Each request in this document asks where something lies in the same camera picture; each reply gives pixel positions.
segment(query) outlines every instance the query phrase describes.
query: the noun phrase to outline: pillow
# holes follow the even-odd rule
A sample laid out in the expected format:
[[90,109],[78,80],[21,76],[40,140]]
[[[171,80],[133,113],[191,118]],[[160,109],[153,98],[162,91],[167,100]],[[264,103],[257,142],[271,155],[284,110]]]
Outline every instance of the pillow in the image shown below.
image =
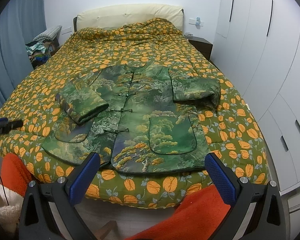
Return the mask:
[[61,25],[51,27],[51,28],[45,30],[43,33],[40,33],[33,40],[39,41],[39,42],[43,42],[44,40],[53,41],[53,39],[57,36],[58,32],[61,30],[61,28],[62,28]]
[[86,28],[116,29],[125,24],[143,23],[152,18],[164,18],[182,30],[182,7],[167,4],[119,4],[78,14],[77,31]]

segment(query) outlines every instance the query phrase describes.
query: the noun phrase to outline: tufted headboard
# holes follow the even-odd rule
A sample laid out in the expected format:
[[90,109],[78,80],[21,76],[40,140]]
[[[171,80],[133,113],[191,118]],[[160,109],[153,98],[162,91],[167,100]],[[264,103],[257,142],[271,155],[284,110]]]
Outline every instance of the tufted headboard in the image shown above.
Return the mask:
[[156,17],[167,19],[182,30],[182,7],[155,3],[120,4],[85,11],[73,19],[73,24],[75,32],[86,27],[110,30]]

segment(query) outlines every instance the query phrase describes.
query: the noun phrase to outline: nightstand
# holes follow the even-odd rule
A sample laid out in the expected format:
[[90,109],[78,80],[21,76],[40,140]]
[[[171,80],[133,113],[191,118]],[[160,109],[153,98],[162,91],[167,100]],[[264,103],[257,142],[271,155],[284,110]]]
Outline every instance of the nightstand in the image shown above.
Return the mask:
[[212,51],[212,44],[204,38],[185,36],[187,40],[209,61]]

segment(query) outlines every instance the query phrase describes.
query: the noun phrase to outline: blue curtain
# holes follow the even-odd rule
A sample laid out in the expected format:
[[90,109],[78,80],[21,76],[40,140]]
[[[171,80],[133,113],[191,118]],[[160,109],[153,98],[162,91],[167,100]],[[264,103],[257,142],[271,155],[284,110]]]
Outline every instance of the blue curtain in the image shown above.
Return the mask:
[[43,0],[10,0],[0,14],[0,108],[33,70],[25,44],[45,30]]

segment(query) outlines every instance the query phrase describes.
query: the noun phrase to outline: black cord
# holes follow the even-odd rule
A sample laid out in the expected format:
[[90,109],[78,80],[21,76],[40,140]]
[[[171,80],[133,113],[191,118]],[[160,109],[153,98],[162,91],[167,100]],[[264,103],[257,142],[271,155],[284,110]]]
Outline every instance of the black cord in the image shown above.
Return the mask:
[[0,176],[0,180],[1,180],[1,185],[2,185],[2,188],[3,188],[4,196],[6,197],[7,204],[9,205],[9,202],[8,202],[8,199],[7,199],[7,195],[6,195],[6,192],[4,190],[4,186],[3,186],[3,182],[2,182],[1,176]]

